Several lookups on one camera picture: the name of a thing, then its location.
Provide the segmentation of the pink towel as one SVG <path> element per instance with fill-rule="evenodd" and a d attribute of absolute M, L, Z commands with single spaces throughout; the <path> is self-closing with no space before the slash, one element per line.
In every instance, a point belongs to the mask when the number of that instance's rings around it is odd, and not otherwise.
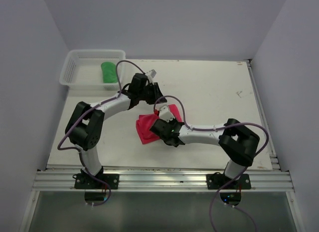
<path fill-rule="evenodd" d="M 159 136 L 150 131 L 150 128 L 159 118 L 159 110 L 155 113 L 139 115 L 136 120 L 136 131 L 143 145 L 159 140 Z"/>

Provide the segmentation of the green towel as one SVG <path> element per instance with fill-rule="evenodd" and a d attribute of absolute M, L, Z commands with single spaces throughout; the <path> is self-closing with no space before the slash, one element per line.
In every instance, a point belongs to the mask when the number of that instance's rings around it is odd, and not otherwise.
<path fill-rule="evenodd" d="M 103 83 L 117 83 L 116 65 L 112 62 L 101 64 Z"/>

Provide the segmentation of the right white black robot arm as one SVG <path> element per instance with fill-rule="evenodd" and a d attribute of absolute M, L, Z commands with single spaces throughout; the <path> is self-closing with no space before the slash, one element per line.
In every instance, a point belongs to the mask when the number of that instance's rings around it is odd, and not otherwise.
<path fill-rule="evenodd" d="M 165 144 L 178 147 L 186 144 L 208 144 L 220 146 L 230 158 L 222 176 L 222 183 L 227 188 L 234 188 L 240 182 L 240 174 L 252 166 L 260 137 L 236 119 L 228 119 L 220 129 L 209 131 L 189 129 L 183 122 L 173 119 L 167 122 L 157 119 L 150 131 Z"/>

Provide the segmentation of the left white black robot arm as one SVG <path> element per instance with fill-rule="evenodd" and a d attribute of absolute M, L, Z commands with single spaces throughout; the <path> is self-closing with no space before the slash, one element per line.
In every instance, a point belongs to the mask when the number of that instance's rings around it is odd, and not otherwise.
<path fill-rule="evenodd" d="M 148 105 L 167 102 L 158 83 L 152 82 L 145 74 L 136 73 L 132 81 L 113 97 L 91 104 L 81 101 L 76 105 L 65 128 L 65 136 L 58 144 L 58 150 L 78 151 L 84 173 L 87 174 L 86 183 L 90 187 L 99 188 L 104 181 L 101 174 L 103 166 L 97 152 L 104 121 L 132 109 L 141 101 Z"/>

